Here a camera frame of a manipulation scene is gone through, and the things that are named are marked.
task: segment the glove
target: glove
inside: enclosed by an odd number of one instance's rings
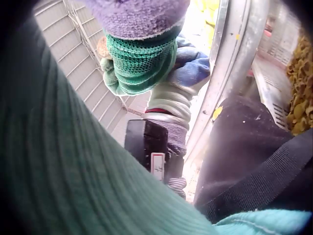
[[[146,113],[149,119],[168,130],[168,146],[177,156],[186,154],[185,139],[191,118],[190,101],[209,81],[209,57],[182,35],[177,37],[177,57],[165,82],[151,91]]]
[[[147,113],[150,113],[150,110],[164,109],[179,118],[186,127],[191,118],[190,101],[209,81],[210,65],[209,57],[181,35],[177,37],[177,45],[174,68],[165,82],[152,89],[148,108],[143,117],[148,118]]]

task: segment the yellow leaves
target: yellow leaves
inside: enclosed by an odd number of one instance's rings
[[[291,132],[298,135],[313,128],[313,49],[305,36],[299,37],[293,56],[286,72],[293,95],[287,123]]]
[[[217,119],[217,117],[221,114],[222,110],[223,110],[223,106],[220,106],[217,109],[215,109],[213,116],[212,116],[213,121]]]

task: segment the dark fabric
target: dark fabric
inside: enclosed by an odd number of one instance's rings
[[[195,195],[195,207],[203,214],[209,201],[249,175],[292,139],[289,132],[276,126],[267,108],[259,102],[237,96],[226,99],[221,106]],[[312,161],[264,208],[311,210]]]
[[[202,213],[209,221],[217,223],[228,215],[263,209],[312,159],[312,143],[313,129],[292,138],[252,174],[203,205]]]

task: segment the green fabric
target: green fabric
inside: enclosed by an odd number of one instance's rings
[[[176,37],[181,26],[152,39],[123,40],[107,34],[112,60],[102,59],[103,80],[117,96],[145,93],[163,81],[176,60]]]
[[[29,234],[265,234],[249,225],[257,222],[251,216],[235,217],[244,218],[245,229],[233,219],[212,226],[148,173],[78,97],[33,18],[0,58],[1,193]],[[289,228],[299,229],[307,217],[290,215]]]

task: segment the person's arm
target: person's arm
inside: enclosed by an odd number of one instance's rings
[[[210,222],[158,182],[100,125],[34,20],[1,55],[1,172],[38,234],[208,234]]]

